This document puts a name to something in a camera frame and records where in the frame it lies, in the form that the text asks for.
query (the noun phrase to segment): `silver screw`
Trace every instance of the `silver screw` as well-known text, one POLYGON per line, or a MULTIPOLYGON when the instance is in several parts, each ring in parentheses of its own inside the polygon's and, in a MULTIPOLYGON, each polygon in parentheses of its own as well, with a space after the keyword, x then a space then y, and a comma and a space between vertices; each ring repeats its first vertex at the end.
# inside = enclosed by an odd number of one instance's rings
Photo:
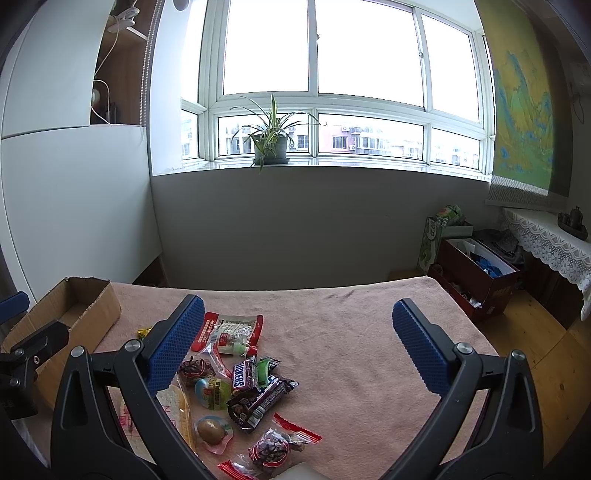
POLYGON ((519 360, 520 362, 525 360, 525 353, 523 353, 521 350, 513 350, 511 355, 515 360, 519 360))
POLYGON ((72 349, 72 352, 70 353, 70 355, 73 356, 74 358, 78 358, 83 353, 84 353, 84 347, 83 346, 75 346, 72 349))
POLYGON ((141 347, 142 344, 139 342, 139 340, 130 340, 129 342, 127 342, 125 344, 125 349, 128 352, 135 352, 136 350, 139 349, 139 347, 141 347))
POLYGON ((460 342, 456 345, 457 351, 460 353, 463 353, 464 355, 470 355, 474 349, 472 348, 472 345, 470 345, 469 343, 466 342, 460 342))

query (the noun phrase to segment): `plastic bag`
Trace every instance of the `plastic bag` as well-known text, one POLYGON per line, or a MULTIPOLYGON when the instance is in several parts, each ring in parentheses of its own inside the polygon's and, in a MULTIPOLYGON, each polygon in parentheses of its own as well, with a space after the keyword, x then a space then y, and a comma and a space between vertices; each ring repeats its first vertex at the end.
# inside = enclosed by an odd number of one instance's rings
POLYGON ((256 355, 262 324, 262 315, 243 317, 207 312, 191 350, 199 352, 208 343, 215 343, 220 353, 256 355))
POLYGON ((193 388, 200 378, 217 377, 227 382, 232 380, 232 372, 224 365, 215 343, 208 344, 181 363, 178 374, 189 388, 193 388))
POLYGON ((301 452, 306 444, 322 440, 320 435, 277 413, 273 422, 273 426, 248 449, 248 454, 238 455, 217 467, 236 480, 265 480, 298 463, 293 459, 293 451, 301 452))
MULTIPOLYGON (((156 399, 160 402, 166 415, 182 435, 184 441, 187 442, 191 450, 195 452, 193 422, 191 421, 189 401, 180 385, 178 375, 175 375, 173 382, 166 390, 161 390, 156 393, 156 399)), ((154 463, 142 437, 139 435, 138 429, 135 427, 134 421, 123 399, 119 407, 119 424, 121 425, 134 453, 144 460, 154 463)))

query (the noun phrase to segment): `blue object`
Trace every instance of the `blue object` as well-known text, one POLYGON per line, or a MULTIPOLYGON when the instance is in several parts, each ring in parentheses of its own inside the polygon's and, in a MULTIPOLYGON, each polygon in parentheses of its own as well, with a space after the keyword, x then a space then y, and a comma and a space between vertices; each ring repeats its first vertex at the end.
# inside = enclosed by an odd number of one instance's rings
POLYGON ((486 258, 472 252, 470 253, 470 258, 476 265, 488 273, 490 278, 498 278, 503 276, 503 272, 500 271, 498 267, 495 267, 493 264, 491 264, 486 258))
POLYGON ((205 306, 203 300, 195 297, 180 313, 162 342, 148 360, 146 385, 152 395, 166 390, 195 340, 201 325, 205 306))
POLYGON ((407 304, 405 300, 394 304, 392 310, 394 330, 417 367, 427 389, 443 397, 451 387, 449 359, 432 340, 425 329, 424 322, 432 326, 416 305, 407 304))
POLYGON ((0 301, 0 325, 29 309, 29 297, 23 291, 0 301))

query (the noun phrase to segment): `yellow candy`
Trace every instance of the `yellow candy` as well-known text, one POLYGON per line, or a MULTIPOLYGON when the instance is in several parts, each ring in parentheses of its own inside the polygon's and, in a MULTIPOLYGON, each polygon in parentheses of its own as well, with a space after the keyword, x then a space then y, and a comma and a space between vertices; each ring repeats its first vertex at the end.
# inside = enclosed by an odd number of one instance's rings
POLYGON ((138 330, 138 339, 143 340, 144 338, 146 338, 146 335, 149 334, 150 330, 152 328, 142 328, 140 330, 138 330))

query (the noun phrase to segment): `egg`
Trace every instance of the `egg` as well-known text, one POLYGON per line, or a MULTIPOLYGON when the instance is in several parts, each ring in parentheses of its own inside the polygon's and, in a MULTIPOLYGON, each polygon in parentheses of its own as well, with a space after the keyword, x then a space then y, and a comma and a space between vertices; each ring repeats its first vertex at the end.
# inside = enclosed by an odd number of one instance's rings
POLYGON ((217 445, 226 436, 220 423, 213 419, 203 419, 197 423, 197 433, 210 445, 217 445))

